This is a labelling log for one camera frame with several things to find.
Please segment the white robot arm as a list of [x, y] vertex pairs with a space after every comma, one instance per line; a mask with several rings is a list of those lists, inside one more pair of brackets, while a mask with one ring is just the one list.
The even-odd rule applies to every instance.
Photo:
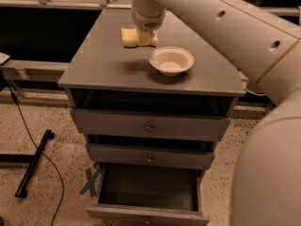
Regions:
[[169, 9], [275, 104], [242, 147], [230, 226], [301, 226], [300, 28], [243, 0], [141, 0]]

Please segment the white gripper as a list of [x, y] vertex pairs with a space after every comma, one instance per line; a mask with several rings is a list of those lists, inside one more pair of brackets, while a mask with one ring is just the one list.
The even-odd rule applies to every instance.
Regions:
[[165, 18], [166, 9], [159, 6], [150, 6], [146, 9], [139, 9], [138, 6], [132, 5], [132, 17], [135, 26], [140, 29], [136, 31], [138, 46], [154, 46], [155, 32]]

